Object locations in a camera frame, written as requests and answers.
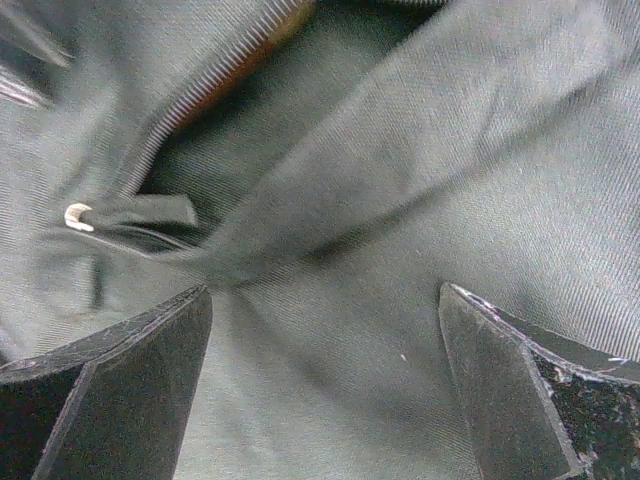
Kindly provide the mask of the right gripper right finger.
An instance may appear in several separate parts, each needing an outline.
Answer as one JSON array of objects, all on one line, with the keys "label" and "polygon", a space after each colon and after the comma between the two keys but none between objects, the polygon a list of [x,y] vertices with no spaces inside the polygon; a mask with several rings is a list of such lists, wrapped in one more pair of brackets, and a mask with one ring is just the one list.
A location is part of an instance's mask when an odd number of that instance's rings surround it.
[{"label": "right gripper right finger", "polygon": [[639,365],[452,284],[439,321],[484,479],[636,479]]}]

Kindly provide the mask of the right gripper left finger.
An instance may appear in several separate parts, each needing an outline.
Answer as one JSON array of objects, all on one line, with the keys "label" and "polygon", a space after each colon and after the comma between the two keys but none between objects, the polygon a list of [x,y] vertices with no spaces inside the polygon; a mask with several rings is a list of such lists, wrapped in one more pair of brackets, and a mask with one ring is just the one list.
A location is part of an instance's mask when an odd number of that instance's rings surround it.
[{"label": "right gripper left finger", "polygon": [[4,479],[171,479],[212,324],[190,288],[1,368]]}]

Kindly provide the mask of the black backpack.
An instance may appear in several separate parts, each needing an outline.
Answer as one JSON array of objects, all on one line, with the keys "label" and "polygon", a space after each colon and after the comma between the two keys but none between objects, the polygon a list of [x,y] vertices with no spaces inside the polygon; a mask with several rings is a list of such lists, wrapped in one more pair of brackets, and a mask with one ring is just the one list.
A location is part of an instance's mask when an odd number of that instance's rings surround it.
[{"label": "black backpack", "polygon": [[459,286],[639,365],[639,5],[315,1],[185,125],[266,1],[1,5],[1,368],[203,286],[171,479],[484,479]]}]

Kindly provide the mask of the brown leather wallet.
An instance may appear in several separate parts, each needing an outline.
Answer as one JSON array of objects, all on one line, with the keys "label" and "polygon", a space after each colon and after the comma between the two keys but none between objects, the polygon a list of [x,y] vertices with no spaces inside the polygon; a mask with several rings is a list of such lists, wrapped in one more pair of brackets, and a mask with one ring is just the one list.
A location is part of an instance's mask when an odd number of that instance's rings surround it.
[{"label": "brown leather wallet", "polygon": [[257,19],[193,81],[180,100],[178,125],[199,116],[247,76],[309,18],[315,1],[266,1]]}]

